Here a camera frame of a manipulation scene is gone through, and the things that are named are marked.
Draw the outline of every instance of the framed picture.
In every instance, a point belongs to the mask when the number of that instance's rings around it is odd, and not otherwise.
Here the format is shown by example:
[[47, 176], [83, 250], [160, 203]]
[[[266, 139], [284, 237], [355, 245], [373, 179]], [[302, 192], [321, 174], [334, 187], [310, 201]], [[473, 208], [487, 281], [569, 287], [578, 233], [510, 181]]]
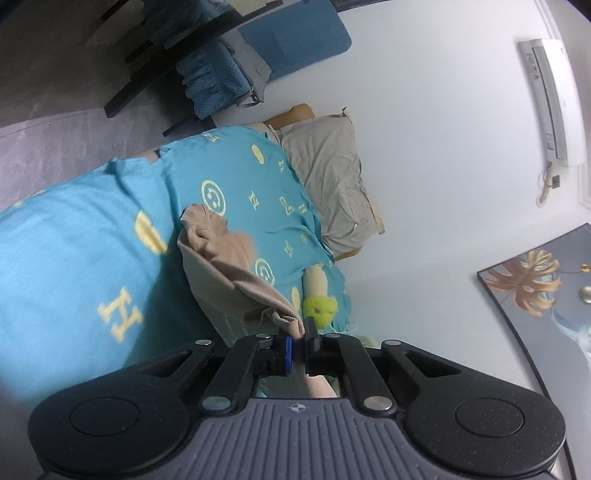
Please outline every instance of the framed picture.
[[591, 225], [478, 277], [564, 416], [573, 478], [591, 478]]

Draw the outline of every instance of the gray floor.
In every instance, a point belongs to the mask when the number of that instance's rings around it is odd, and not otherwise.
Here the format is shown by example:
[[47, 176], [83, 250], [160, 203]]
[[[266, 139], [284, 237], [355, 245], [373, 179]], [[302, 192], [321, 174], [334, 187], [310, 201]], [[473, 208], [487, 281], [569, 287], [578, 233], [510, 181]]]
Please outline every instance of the gray floor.
[[[162, 132], [190, 111], [169, 76], [106, 117], [105, 103], [138, 67], [123, 58], [143, 40], [139, 29], [116, 44], [101, 38], [133, 13], [101, 24], [114, 2], [25, 0], [0, 24], [0, 210], [112, 157], [165, 143]], [[199, 131], [192, 122], [175, 138]]]

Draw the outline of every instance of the gray ribbed panel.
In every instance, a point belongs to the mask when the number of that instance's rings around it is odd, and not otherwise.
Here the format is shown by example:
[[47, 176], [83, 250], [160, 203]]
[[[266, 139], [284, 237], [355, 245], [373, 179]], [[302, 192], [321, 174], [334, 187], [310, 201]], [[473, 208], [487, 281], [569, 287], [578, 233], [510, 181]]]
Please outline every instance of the gray ribbed panel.
[[[302, 404], [305, 410], [290, 407]], [[57, 480], [61, 477], [50, 477]], [[137, 480], [465, 480], [418, 453], [398, 425], [347, 399], [252, 398], [237, 415], [205, 420], [189, 445]], [[552, 480], [542, 473], [535, 480]]]

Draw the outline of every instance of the cable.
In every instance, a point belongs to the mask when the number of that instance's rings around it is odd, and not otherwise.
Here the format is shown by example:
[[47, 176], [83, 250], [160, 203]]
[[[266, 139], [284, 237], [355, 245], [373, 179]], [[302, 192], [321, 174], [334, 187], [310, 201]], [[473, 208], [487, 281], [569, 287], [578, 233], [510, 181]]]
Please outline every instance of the cable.
[[552, 169], [553, 169], [553, 163], [551, 161], [549, 161], [546, 164], [546, 170], [544, 171], [544, 188], [542, 189], [542, 194], [535, 201], [535, 204], [539, 208], [542, 208], [544, 206], [544, 203], [548, 199], [548, 194], [550, 193], [550, 189], [552, 188]]

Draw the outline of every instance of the gray pillow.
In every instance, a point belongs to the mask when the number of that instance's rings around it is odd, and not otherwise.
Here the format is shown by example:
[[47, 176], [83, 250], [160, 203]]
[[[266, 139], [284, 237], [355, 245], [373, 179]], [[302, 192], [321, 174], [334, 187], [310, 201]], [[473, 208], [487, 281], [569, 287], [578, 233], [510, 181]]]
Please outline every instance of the gray pillow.
[[277, 137], [320, 212], [322, 237], [335, 257], [384, 232], [363, 188], [355, 131], [345, 111], [287, 125]]

